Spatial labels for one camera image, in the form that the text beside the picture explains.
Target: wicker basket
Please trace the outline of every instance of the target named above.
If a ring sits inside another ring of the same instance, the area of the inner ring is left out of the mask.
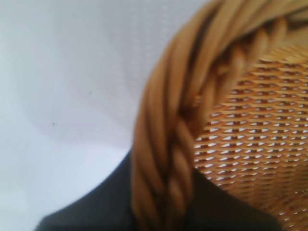
[[[132,149],[142,230],[171,230],[194,167],[308,230],[308,0],[215,0],[173,38],[145,87]]]

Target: black object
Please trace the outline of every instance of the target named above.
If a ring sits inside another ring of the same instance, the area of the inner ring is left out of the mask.
[[[194,200],[183,231],[281,231],[271,215],[252,208],[193,174]],[[96,189],[45,217],[36,231],[136,231],[130,209],[130,153]]]

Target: braided wicker rim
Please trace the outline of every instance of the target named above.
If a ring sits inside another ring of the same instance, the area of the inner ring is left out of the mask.
[[[308,39],[308,0],[214,0],[174,36],[144,89],[132,149],[140,230],[174,230],[193,196],[194,144],[237,81]]]

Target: tan wicker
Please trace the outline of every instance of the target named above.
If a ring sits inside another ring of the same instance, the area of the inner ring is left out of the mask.
[[[307,113],[308,0],[207,4],[144,90],[132,149],[140,229],[181,224],[195,166],[288,231],[308,230]]]

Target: white wall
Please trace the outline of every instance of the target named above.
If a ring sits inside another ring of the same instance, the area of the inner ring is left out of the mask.
[[[0,0],[0,231],[110,174],[151,68],[202,2]]]

